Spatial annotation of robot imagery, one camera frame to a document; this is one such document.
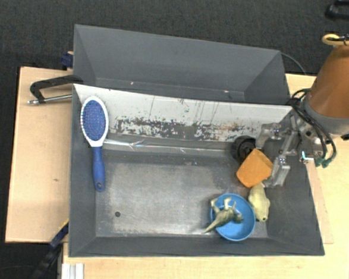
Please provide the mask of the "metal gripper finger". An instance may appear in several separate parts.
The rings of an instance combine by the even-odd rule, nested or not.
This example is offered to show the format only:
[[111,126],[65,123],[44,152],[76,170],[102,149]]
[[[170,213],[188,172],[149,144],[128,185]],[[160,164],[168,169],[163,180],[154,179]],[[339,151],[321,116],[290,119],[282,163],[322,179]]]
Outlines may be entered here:
[[260,134],[256,137],[256,148],[263,149],[268,140],[282,140],[287,133],[287,128],[279,123],[261,125]]
[[287,162],[286,156],[278,156],[273,162],[271,176],[263,181],[265,187],[283,186],[291,166]]

